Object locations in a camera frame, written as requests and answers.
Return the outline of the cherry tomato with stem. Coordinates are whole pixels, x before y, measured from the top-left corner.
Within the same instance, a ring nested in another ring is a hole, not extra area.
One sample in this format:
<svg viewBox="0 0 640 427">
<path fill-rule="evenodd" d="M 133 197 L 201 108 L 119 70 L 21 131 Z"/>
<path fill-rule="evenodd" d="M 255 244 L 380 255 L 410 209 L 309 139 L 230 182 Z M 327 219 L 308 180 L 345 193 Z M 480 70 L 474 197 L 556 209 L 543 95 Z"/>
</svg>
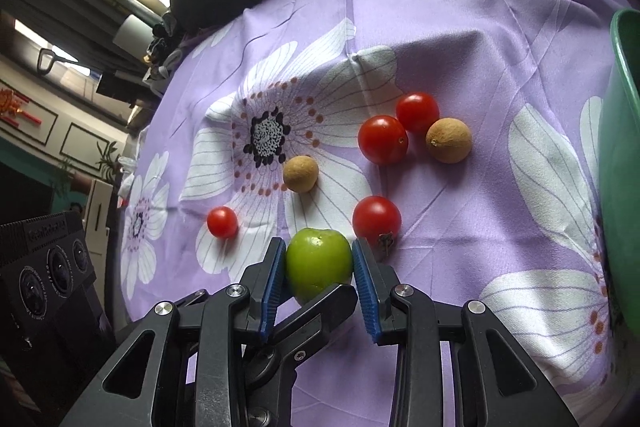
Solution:
<svg viewBox="0 0 640 427">
<path fill-rule="evenodd" d="M 358 239 L 365 239 L 375 258 L 388 256 L 398 237 L 401 214 L 389 199 L 368 196 L 361 199 L 352 213 L 352 228 Z"/>
</svg>

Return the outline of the tan longan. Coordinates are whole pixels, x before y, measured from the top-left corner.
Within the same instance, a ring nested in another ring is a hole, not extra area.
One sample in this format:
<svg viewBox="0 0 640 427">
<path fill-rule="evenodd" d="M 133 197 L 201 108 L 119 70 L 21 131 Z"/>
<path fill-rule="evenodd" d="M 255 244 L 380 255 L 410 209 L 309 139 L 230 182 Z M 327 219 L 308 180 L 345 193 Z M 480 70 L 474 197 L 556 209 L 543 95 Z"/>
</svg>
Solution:
<svg viewBox="0 0 640 427">
<path fill-rule="evenodd" d="M 472 132 L 457 118 L 440 118 L 425 135 L 428 153 L 444 164 L 465 160 L 472 150 Z"/>
<path fill-rule="evenodd" d="M 317 183 L 319 167 L 317 161 L 308 155 L 289 159 L 282 169 L 284 184 L 295 193 L 307 193 Z"/>
</svg>

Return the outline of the cherry tomato of pair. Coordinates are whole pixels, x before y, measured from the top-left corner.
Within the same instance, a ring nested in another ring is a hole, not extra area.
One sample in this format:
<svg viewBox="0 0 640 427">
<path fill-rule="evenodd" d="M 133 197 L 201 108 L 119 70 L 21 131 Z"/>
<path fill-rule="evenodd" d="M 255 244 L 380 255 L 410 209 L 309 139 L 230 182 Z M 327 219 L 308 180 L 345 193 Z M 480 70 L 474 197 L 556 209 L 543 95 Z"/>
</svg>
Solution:
<svg viewBox="0 0 640 427">
<path fill-rule="evenodd" d="M 428 93 L 408 93 L 396 103 L 396 118 L 408 132 L 426 135 L 432 124 L 439 120 L 439 108 Z"/>
<path fill-rule="evenodd" d="M 362 155 L 375 165 L 393 165 L 408 152 L 409 139 L 404 126 L 390 115 L 367 119 L 358 131 L 358 146 Z"/>
</svg>

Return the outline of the purple floral tablecloth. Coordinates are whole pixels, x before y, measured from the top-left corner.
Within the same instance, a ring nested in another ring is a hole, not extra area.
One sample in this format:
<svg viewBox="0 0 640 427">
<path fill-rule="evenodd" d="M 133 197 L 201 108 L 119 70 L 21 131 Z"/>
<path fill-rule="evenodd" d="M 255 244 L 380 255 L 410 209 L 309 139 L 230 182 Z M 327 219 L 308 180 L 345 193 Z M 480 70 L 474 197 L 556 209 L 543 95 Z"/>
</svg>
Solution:
<svg viewBox="0 0 640 427">
<path fill-rule="evenodd" d="M 186 50 L 146 132 L 120 247 L 131 320 L 155 303 L 239 280 L 274 236 L 352 235 L 361 199 L 401 214 L 387 260 L 441 303 L 488 304 L 578 423 L 610 421 L 632 385 L 605 282 L 597 130 L 625 0 L 265 0 Z M 462 120 L 457 164 L 408 134 L 375 165 L 369 118 L 425 92 Z M 307 193 L 283 165 L 308 155 Z M 228 206 L 232 239 L 209 233 Z"/>
</svg>

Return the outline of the green plastic bowl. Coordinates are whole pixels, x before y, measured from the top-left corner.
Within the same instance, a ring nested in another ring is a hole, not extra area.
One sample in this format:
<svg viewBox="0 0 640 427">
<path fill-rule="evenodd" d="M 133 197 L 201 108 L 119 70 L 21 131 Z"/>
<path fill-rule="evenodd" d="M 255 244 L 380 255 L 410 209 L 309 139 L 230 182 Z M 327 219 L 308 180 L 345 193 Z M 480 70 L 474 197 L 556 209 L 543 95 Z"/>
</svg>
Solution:
<svg viewBox="0 0 640 427">
<path fill-rule="evenodd" d="M 639 12 L 611 23 L 614 64 L 602 104 L 599 190 L 615 297 L 628 329 L 639 332 Z"/>
</svg>

